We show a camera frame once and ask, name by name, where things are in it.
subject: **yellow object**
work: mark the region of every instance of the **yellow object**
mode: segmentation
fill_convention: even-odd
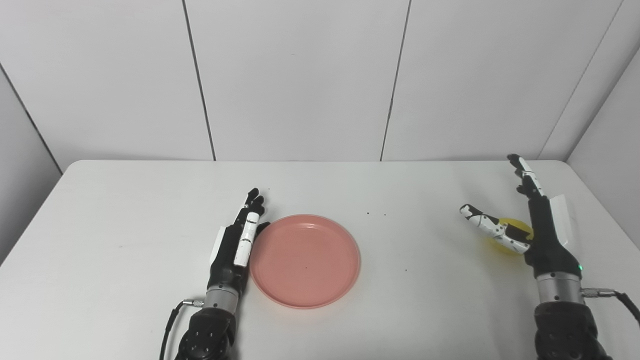
[[[533,229],[531,229],[531,226],[525,224],[524,222],[514,218],[500,218],[498,219],[498,221],[501,224],[507,223],[509,225],[513,225],[517,227],[520,230],[524,230],[528,232],[529,235],[527,236],[527,240],[533,239]],[[514,255],[514,256],[522,255],[505,248],[504,246],[500,245],[497,241],[495,241],[493,238],[486,238],[486,241],[490,242],[491,245],[493,245],[493,247],[495,247],[499,252],[502,252],[504,254]]]

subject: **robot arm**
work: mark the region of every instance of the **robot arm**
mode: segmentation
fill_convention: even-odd
[[[269,223],[259,225],[264,198],[249,192],[233,224],[221,229],[212,254],[202,309],[189,321],[176,360],[228,359],[236,340],[236,307],[248,280],[253,239]]]
[[[539,360],[611,359],[598,342],[598,329],[582,295],[582,268],[560,244],[548,197],[536,174],[519,155],[508,156],[522,179],[517,191],[529,198],[534,238],[525,252],[538,282],[540,305],[534,311]]]

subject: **black cable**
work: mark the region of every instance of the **black cable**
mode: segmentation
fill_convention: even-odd
[[[620,300],[620,302],[624,304],[627,307],[627,309],[629,309],[629,311],[631,312],[631,315],[633,315],[634,318],[636,318],[636,320],[638,321],[638,324],[640,325],[640,310],[638,310],[634,302],[632,302],[629,296],[625,293],[619,293],[616,291],[615,294],[616,294],[616,298],[618,298],[618,300]]]
[[[169,332],[171,332],[171,328],[173,327],[173,323],[175,322],[175,318],[178,317],[178,313],[180,313],[180,308],[184,304],[180,302],[175,309],[171,310],[171,315],[169,315],[169,321],[166,322],[166,327],[164,328],[164,337],[162,339],[162,346],[160,347],[160,360],[164,360],[164,350],[166,349],[166,342],[169,340]]]

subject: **pink plate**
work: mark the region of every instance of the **pink plate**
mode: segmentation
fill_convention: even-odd
[[[271,300],[297,309],[341,298],[356,281],[360,254],[339,224],[315,215],[293,215],[269,225],[255,240],[250,270]]]

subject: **white wall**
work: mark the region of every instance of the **white wall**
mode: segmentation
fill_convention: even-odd
[[[384,159],[536,159],[620,3],[414,0]]]
[[[640,247],[639,138],[640,55],[636,54],[568,163]]]
[[[60,173],[0,70],[0,263]]]
[[[408,0],[186,0],[220,160],[380,159]]]
[[[212,159],[180,0],[3,0],[0,60],[63,169]]]
[[[184,2],[220,160],[564,160],[640,37],[640,0]],[[179,0],[2,1],[0,60],[63,169],[213,158]]]

